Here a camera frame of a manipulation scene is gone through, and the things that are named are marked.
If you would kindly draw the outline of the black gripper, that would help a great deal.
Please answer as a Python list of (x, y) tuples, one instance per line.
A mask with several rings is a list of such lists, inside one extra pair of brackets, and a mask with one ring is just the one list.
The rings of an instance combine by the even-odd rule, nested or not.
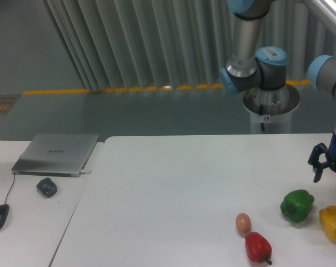
[[(327, 161), (320, 162), (320, 156), (326, 153)], [(312, 166), (314, 172), (314, 183), (320, 181), (324, 169), (329, 167), (332, 171), (336, 172), (336, 134), (332, 135), (329, 148), (327, 148), (324, 143), (319, 143), (313, 147), (308, 159), (308, 164)]]

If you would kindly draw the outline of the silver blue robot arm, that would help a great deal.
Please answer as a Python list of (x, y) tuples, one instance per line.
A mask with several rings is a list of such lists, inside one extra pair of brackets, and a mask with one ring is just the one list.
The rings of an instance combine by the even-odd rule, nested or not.
[[(256, 49), (261, 21), (274, 1), (227, 1), (235, 15), (232, 55), (220, 70), (223, 86), (230, 94), (244, 93), (243, 104), (250, 114), (252, 134), (289, 133), (291, 114), (300, 96), (286, 84), (286, 52), (274, 46)], [(312, 11), (336, 35), (336, 1), (298, 1)], [(336, 100), (336, 58), (322, 55), (308, 67), (311, 84)], [(329, 146), (314, 146), (308, 160), (314, 182), (324, 169), (336, 172), (336, 124)]]

